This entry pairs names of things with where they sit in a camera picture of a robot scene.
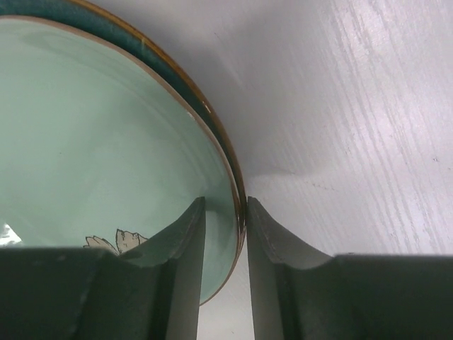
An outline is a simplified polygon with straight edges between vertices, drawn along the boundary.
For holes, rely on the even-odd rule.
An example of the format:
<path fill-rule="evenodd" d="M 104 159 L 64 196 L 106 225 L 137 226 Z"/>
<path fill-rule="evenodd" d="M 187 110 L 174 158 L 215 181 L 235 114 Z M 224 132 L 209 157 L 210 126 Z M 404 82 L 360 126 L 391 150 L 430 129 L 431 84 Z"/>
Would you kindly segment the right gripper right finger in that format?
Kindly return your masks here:
<path fill-rule="evenodd" d="M 257 199 L 248 198 L 248 267 L 256 339 L 333 339 L 326 311 L 331 256 L 277 222 Z"/>

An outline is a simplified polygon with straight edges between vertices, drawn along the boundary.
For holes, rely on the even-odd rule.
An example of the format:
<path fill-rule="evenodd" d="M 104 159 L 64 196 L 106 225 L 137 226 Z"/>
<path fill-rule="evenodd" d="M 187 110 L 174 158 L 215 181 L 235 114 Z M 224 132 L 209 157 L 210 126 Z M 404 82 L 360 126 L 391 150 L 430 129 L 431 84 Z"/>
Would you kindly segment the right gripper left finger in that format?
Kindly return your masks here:
<path fill-rule="evenodd" d="M 126 339 L 196 339 L 205 250 L 206 207 L 196 198 L 168 227 L 120 259 L 138 268 L 137 306 Z"/>

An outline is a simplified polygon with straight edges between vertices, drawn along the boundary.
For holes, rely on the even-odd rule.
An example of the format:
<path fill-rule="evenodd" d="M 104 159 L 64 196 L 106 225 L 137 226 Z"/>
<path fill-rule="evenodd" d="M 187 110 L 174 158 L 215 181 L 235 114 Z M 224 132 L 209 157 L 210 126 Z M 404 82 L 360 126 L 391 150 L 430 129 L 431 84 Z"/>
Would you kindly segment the mint green flower plate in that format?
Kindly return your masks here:
<path fill-rule="evenodd" d="M 1 245 L 124 254 L 206 202 L 200 300 L 240 250 L 239 190 L 193 106 L 82 30 L 1 17 Z"/>

